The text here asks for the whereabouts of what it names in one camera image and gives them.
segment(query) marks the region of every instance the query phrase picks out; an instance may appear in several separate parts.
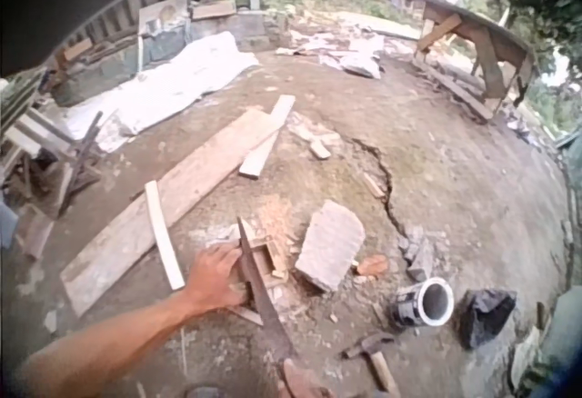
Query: black bag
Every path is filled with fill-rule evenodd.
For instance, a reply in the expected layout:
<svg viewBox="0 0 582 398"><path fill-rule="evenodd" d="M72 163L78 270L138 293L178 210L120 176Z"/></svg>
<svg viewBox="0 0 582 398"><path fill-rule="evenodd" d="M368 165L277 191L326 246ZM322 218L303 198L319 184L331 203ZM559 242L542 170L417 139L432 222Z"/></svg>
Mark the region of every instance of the black bag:
<svg viewBox="0 0 582 398"><path fill-rule="evenodd" d="M467 308L461 316L460 339L468 350L492 341L516 308L517 292L483 289L467 291Z"/></svg>

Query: saw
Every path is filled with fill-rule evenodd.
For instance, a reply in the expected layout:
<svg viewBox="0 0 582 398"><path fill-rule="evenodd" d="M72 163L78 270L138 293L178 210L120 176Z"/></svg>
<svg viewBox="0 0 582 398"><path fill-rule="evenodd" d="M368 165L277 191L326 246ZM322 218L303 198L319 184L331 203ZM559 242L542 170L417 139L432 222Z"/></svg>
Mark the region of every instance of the saw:
<svg viewBox="0 0 582 398"><path fill-rule="evenodd" d="M279 376L285 382L288 395L292 398L333 398L331 391L321 385L314 373L302 367L303 364L299 360L295 346L279 320L279 314L266 291L265 282L246 236L243 220L237 217L236 221L240 232L240 246L243 250L238 262L243 276L250 282L256 310L263 320L263 331L267 343Z"/></svg>

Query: paint bucket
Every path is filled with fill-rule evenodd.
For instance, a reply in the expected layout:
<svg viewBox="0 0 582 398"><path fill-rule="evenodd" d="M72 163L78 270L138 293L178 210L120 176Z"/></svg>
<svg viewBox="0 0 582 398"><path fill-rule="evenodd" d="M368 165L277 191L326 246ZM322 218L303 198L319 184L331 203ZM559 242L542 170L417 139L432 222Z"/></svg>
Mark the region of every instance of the paint bucket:
<svg viewBox="0 0 582 398"><path fill-rule="evenodd" d="M390 304L390 316L401 327L438 327L453 314L453 290L442 278L398 289Z"/></svg>

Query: dirt ground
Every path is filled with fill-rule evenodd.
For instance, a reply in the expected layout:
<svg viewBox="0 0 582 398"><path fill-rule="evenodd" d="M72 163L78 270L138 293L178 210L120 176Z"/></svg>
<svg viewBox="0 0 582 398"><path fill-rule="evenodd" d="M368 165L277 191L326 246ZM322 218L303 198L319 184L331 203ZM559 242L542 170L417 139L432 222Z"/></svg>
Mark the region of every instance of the dirt ground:
<svg viewBox="0 0 582 398"><path fill-rule="evenodd" d="M386 72L377 81L319 65L313 57L273 52L257 57L261 66L227 89L107 156L103 180L77 196L57 222L40 263L31 265L17 251L3 257L4 375L59 336L168 296L156 250L80 320L59 273L145 182L162 177L248 106L270 112L279 95L291 94L296 112L340 133L342 143L332 148L329 160L317 161L305 141L283 129L258 181L231 174L172 227L182 269L238 214L288 249L285 236L301 238L311 213L326 199L355 212L366 229L357 258L386 254L392 258L390 272L364 284L348 275L337 293L325 296L294 275L277 302L307 364L338 396L349 397L373 391L376 384L364 359L343 361L339 353L380 328L371 303L385 303L397 287L412 283L396 248L393 222L445 232L449 246L437 255L434 275L450 282L456 301L467 289L507 288L518 293L517 309L496 340L474 352L461 348L455 315L440 328L400 334L384 354L403 397L503 396L511 344L534 322L536 302L553 305L565 288L560 222L567 218L567 200L560 171L501 122L472 122L450 95L419 78L408 63L385 59ZM395 221L362 183L363 172L392 185ZM292 263L296 256L288 259ZM57 332L51 336L43 320L53 309ZM148 397L176 396L187 383L222 384L235 397L273 392L255 325L225 312L193 321L186 327L187 374L179 336L105 395L139 396L137 382Z"/></svg>

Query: wooden table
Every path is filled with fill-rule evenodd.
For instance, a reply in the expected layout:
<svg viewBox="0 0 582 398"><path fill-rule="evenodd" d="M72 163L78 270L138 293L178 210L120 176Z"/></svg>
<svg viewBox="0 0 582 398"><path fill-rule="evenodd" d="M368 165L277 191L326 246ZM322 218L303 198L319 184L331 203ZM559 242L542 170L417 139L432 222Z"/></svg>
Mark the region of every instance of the wooden table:
<svg viewBox="0 0 582 398"><path fill-rule="evenodd" d="M514 82L517 82L520 98L525 95L533 74L537 73L536 57L528 44L506 28L462 7L441 0L420 1L425 2L425 22L416 44L416 62L424 63L431 45L446 35L455 34L475 45L486 90L483 100L478 100L452 79L437 71L430 73L440 84L461 96L473 110L476 103L481 104L483 108L476 114L485 120L495 115ZM507 85L499 62L509 62L516 68Z"/></svg>

